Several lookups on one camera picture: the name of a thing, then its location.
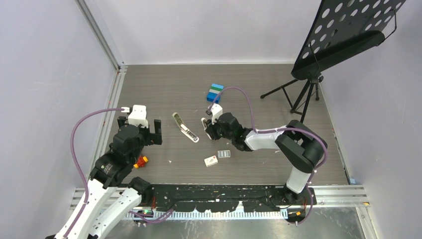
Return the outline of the small white stapler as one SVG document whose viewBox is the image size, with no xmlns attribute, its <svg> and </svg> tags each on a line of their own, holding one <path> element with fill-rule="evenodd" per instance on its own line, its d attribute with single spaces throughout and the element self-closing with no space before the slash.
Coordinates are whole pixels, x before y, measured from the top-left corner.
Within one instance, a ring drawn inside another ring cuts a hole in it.
<svg viewBox="0 0 422 239">
<path fill-rule="evenodd" d="M 209 126 L 212 125 L 211 119 L 201 118 L 201 122 L 202 122 L 204 131 L 207 134 L 208 138 L 210 140 L 213 140 L 213 137 L 212 137 L 212 134 L 211 134 L 211 128 L 209 128 Z"/>
</svg>

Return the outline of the clear staples tray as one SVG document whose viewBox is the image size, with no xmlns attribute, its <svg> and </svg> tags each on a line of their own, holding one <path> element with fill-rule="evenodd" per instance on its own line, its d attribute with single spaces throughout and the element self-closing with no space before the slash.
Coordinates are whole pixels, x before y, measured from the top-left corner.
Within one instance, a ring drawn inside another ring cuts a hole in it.
<svg viewBox="0 0 422 239">
<path fill-rule="evenodd" d="M 217 152 L 218 158 L 230 158 L 231 157 L 231 151 L 230 150 L 219 150 Z"/>
</svg>

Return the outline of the olive green white stapler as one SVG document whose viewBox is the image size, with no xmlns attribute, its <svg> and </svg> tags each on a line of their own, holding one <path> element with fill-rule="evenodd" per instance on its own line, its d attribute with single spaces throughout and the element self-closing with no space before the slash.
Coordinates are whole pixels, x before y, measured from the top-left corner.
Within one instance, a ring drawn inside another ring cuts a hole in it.
<svg viewBox="0 0 422 239">
<path fill-rule="evenodd" d="M 191 132 L 181 119 L 180 115 L 178 113 L 172 114 L 173 119 L 175 120 L 176 124 L 178 125 L 180 131 L 188 137 L 192 142 L 197 143 L 199 142 L 199 137 L 196 136 L 193 132 Z"/>
</svg>

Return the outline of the white staples box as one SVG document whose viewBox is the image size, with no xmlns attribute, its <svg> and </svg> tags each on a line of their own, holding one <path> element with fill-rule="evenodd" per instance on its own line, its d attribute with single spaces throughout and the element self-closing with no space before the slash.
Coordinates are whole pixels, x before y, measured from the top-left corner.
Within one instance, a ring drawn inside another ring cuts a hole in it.
<svg viewBox="0 0 422 239">
<path fill-rule="evenodd" d="M 206 167 L 213 166 L 215 164 L 218 164 L 218 158 L 215 155 L 208 157 L 208 158 L 205 158 L 204 163 L 205 163 Z"/>
</svg>

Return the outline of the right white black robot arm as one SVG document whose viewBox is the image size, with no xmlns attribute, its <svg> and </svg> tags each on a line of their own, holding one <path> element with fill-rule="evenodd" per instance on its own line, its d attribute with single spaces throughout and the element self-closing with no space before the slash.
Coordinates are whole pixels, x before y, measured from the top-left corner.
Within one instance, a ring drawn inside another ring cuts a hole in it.
<svg viewBox="0 0 422 239">
<path fill-rule="evenodd" d="M 263 130 L 243 127 L 231 113 L 223 113 L 216 120 L 202 118 L 201 121 L 211 140 L 225 138 L 239 151 L 280 150 L 293 166 L 281 191 L 288 204 L 297 204 L 304 198 L 315 170 L 327 159 L 327 143 L 298 120 Z"/>
</svg>

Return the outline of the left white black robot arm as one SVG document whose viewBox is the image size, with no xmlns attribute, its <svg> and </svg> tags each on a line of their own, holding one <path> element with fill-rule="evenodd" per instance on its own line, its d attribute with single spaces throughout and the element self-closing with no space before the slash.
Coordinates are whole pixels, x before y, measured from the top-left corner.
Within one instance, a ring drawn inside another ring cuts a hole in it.
<svg viewBox="0 0 422 239">
<path fill-rule="evenodd" d="M 119 129 L 109 150 L 94 165 L 86 191 L 65 225 L 52 239 L 104 239 L 135 206 L 152 202 L 152 186 L 135 177 L 111 206 L 105 204 L 134 168 L 145 146 L 161 145 L 161 120 L 150 131 L 145 117 L 118 117 Z"/>
</svg>

